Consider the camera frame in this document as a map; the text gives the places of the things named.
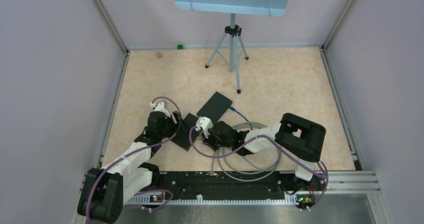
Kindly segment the black mat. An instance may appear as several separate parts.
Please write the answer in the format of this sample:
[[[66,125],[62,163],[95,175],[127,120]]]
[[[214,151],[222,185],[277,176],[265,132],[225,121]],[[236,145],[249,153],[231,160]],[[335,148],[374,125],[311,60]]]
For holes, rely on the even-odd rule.
[[[176,127],[180,127],[180,129],[171,141],[188,152],[192,147],[189,140],[190,129],[196,125],[198,117],[192,113],[188,113],[186,117],[180,119],[181,115],[177,111],[174,111],[173,115],[177,121]]]

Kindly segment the black network switch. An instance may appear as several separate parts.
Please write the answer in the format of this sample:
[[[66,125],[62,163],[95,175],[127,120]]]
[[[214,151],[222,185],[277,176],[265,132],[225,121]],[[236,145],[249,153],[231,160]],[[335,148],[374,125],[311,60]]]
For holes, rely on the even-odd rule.
[[[196,115],[198,117],[209,118],[215,124],[232,104],[233,101],[231,99],[216,91]]]

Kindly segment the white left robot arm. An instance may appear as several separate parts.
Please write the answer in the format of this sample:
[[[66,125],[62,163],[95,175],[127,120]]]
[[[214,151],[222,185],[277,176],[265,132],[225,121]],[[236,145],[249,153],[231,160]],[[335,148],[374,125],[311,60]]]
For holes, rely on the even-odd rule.
[[[141,134],[122,155],[105,167],[93,167],[86,173],[76,212],[90,220],[113,224],[125,203],[138,191],[156,190],[161,178],[143,164],[176,137],[182,126],[179,111],[152,111]]]

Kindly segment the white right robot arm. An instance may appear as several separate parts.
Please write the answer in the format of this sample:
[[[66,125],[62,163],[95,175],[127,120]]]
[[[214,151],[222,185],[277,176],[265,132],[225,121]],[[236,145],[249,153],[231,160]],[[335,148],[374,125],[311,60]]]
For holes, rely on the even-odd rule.
[[[276,148],[296,163],[293,184],[307,190],[313,176],[324,178],[315,171],[321,160],[326,128],[292,113],[285,113],[280,122],[259,129],[238,131],[223,121],[213,123],[210,118],[199,117],[194,130],[201,132],[203,144],[216,151],[230,149],[230,154],[247,156],[264,149]]]

